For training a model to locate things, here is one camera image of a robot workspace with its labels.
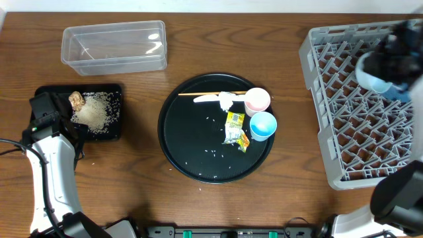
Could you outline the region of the brown food scrap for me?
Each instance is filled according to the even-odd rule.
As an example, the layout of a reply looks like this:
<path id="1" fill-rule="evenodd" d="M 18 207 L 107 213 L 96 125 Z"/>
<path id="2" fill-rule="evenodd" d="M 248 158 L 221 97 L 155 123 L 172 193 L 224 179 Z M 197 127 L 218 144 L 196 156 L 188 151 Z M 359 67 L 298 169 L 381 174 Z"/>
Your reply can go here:
<path id="1" fill-rule="evenodd" d="M 68 97 L 72 109 L 76 112 L 79 112 L 85 106 L 85 99 L 83 98 L 82 94 L 78 91 L 74 91 Z"/>

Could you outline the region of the large dark blue bowl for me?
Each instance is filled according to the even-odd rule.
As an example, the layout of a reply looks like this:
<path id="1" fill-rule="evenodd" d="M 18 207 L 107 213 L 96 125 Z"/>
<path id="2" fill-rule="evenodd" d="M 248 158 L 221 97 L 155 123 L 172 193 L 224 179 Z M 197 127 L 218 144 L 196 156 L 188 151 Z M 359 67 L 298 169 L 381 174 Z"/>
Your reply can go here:
<path id="1" fill-rule="evenodd" d="M 382 96 L 391 101 L 410 102 L 408 84 L 406 83 L 401 85 L 392 84 Z"/>

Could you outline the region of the light blue small bowl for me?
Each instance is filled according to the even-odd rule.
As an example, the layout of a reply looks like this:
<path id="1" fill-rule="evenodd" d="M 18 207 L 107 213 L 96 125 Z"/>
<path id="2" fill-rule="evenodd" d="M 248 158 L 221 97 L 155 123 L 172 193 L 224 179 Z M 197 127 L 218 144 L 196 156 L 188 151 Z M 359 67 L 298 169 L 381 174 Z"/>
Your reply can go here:
<path id="1" fill-rule="evenodd" d="M 365 53 L 358 59 L 354 70 L 356 80 L 359 86 L 364 89 L 375 91 L 378 94 L 386 93 L 393 84 L 391 82 L 385 82 L 364 71 L 364 61 L 370 57 L 371 54 L 372 52 Z"/>

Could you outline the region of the pile of rice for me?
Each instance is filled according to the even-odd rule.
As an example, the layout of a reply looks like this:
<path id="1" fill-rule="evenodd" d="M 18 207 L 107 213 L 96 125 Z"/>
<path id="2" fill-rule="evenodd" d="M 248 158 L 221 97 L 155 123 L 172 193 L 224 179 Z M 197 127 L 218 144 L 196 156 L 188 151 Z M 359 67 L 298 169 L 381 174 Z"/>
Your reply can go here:
<path id="1" fill-rule="evenodd" d="M 88 126 L 89 133 L 100 135 L 112 132 L 120 116 L 120 93 L 81 93 L 85 106 L 76 112 L 73 109 L 71 121 Z"/>

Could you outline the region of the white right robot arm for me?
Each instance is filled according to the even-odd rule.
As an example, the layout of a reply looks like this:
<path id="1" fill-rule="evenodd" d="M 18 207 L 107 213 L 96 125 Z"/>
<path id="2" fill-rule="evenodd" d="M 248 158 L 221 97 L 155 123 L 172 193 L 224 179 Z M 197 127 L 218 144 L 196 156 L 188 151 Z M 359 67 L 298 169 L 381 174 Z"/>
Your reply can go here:
<path id="1" fill-rule="evenodd" d="M 422 21 L 314 28 L 300 47 L 329 185 L 373 187 L 315 237 L 422 234 Z"/>

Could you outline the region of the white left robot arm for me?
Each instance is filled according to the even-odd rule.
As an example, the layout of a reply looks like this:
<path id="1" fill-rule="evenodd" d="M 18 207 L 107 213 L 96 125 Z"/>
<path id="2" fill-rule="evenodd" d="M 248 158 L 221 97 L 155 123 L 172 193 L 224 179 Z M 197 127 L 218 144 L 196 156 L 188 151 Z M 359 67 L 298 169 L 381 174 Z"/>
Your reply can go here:
<path id="1" fill-rule="evenodd" d="M 33 237 L 138 237 L 129 218 L 101 227 L 82 211 L 75 168 L 83 158 L 88 127 L 71 121 L 70 102 L 56 93 L 30 100 L 32 118 L 22 133 L 34 182 Z"/>

